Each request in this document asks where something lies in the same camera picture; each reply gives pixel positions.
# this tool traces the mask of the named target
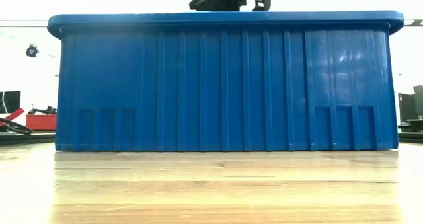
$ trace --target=blue plastic bin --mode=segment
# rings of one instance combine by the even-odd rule
[[[59,151],[398,146],[394,11],[58,15]]]

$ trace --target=wooden floor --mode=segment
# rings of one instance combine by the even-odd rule
[[[423,223],[423,146],[294,153],[0,147],[0,223]]]

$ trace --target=wall-mounted camera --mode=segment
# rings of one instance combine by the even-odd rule
[[[29,44],[29,47],[26,49],[26,55],[31,58],[36,58],[38,54],[38,48],[34,44]]]

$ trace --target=red object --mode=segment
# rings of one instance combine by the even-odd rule
[[[55,131],[56,114],[26,115],[26,126],[34,131]]]
[[[8,120],[11,121],[11,120],[17,118],[22,113],[24,113],[24,110],[22,108],[19,108],[18,110],[12,112],[10,115],[8,115],[7,117],[5,117],[5,119],[8,119]],[[4,125],[5,124],[3,122],[0,122],[0,126],[4,126]]]

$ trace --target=bin wall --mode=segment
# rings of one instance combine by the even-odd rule
[[[387,28],[69,29],[56,149],[392,149],[393,95]]]

